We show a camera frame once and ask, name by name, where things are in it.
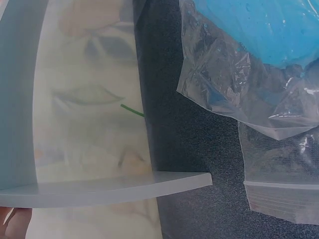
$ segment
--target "white plastic panel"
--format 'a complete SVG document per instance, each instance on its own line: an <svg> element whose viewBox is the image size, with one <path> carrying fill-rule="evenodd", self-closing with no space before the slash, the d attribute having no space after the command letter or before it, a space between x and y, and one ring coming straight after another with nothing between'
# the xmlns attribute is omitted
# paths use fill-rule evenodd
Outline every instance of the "white plastic panel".
<svg viewBox="0 0 319 239"><path fill-rule="evenodd" d="M0 206L62 208L132 202L212 185L209 173L154 172L92 181L39 183L0 191Z"/></svg>

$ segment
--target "leaf pattern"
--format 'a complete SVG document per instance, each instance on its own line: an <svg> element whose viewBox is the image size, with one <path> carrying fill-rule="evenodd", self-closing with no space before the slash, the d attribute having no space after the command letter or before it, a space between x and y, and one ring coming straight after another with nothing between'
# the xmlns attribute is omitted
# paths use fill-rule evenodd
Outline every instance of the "leaf pattern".
<svg viewBox="0 0 319 239"><path fill-rule="evenodd" d="M135 57L134 51L125 40L113 36L99 36L98 38L106 54L115 58L132 59Z"/></svg>
<svg viewBox="0 0 319 239"><path fill-rule="evenodd" d="M67 92L55 92L53 95L65 103L77 105L111 104L123 99L100 85L85 85Z"/></svg>
<svg viewBox="0 0 319 239"><path fill-rule="evenodd" d="M89 62L93 63L94 65L100 65L101 56L92 39L88 41L86 47L84 48L84 56Z"/></svg>
<svg viewBox="0 0 319 239"><path fill-rule="evenodd" d="M145 160L131 148L126 148L123 151L118 167L125 175L140 175L152 172L151 165L147 164ZM137 203L138 202L115 204L111 206L111 210L123 215L139 215L148 220L154 227L159 225L159 216L157 215L156 218L151 216L150 201L142 201L143 210L138 209Z"/></svg>

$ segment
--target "dark upholstery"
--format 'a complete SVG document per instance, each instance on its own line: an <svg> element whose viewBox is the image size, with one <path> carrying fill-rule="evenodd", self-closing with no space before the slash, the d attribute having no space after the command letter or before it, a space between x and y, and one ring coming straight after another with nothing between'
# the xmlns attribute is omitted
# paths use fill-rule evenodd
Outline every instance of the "dark upholstery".
<svg viewBox="0 0 319 239"><path fill-rule="evenodd" d="M144 111L155 169L209 171L213 186L158 198L165 239L319 238L319 227L251 212L237 121L176 92L182 66L178 0L135 1Z"/></svg>

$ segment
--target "blue object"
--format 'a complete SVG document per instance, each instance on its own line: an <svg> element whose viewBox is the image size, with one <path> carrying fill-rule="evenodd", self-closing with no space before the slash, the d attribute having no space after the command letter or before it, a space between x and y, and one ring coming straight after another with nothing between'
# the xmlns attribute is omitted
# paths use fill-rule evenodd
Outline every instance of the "blue object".
<svg viewBox="0 0 319 239"><path fill-rule="evenodd" d="M319 58L319 0L194 0L196 9L265 64Z"/></svg>

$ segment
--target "plastic bag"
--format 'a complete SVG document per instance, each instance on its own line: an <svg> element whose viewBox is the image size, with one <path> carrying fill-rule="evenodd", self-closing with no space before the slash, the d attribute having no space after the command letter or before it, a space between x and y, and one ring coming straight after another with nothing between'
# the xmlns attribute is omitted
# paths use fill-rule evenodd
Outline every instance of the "plastic bag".
<svg viewBox="0 0 319 239"><path fill-rule="evenodd" d="M239 123L250 208L319 225L319 127L276 141Z"/></svg>
<svg viewBox="0 0 319 239"><path fill-rule="evenodd" d="M284 1L271 5L274 1L259 0L245 1L238 8L241 1L232 5L229 1L195 2L180 1L184 62L177 91L209 111L235 118L277 140L316 127L319 36L311 29L319 26L319 16L313 10L317 3ZM240 9L247 16L239 13ZM263 17L252 10L263 12ZM290 11L296 14L295 20ZM260 22L249 25L247 17ZM274 22L279 20L276 29ZM309 34L309 42L301 41L304 34ZM283 45L281 52L274 52Z"/></svg>

